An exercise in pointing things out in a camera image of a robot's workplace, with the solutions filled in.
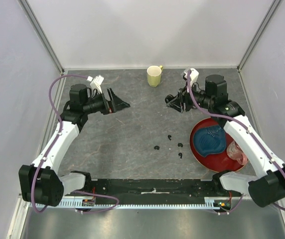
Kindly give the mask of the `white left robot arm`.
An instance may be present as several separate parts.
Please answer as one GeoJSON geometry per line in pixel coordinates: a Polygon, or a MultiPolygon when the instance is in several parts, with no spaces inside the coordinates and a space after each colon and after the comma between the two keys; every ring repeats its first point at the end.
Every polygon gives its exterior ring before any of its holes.
{"type": "Polygon", "coordinates": [[[69,101],[65,104],[59,122],[50,141],[40,155],[30,164],[21,166],[18,175],[22,198],[38,204],[56,207],[62,198],[74,191],[82,196],[92,192],[91,175],[88,172],[72,171],[59,177],[58,169],[68,148],[80,134],[89,114],[113,114],[130,107],[111,88],[109,99],[103,93],[90,97],[84,84],[71,86],[69,101]]]}

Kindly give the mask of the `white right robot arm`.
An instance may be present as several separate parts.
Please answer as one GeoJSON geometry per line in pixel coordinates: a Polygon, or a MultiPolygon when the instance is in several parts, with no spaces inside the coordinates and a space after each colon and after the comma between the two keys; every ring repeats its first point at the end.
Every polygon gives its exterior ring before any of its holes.
{"type": "Polygon", "coordinates": [[[249,195],[259,207],[273,204],[285,198],[285,163],[263,142],[250,125],[244,110],[228,98],[227,82],[221,75],[209,75],[205,79],[205,89],[197,88],[199,73],[191,68],[183,72],[186,82],[176,96],[167,95],[167,107],[188,112],[198,108],[211,116],[217,124],[239,145],[248,157],[255,176],[225,170],[214,176],[211,190],[217,196],[228,191],[249,195]]]}

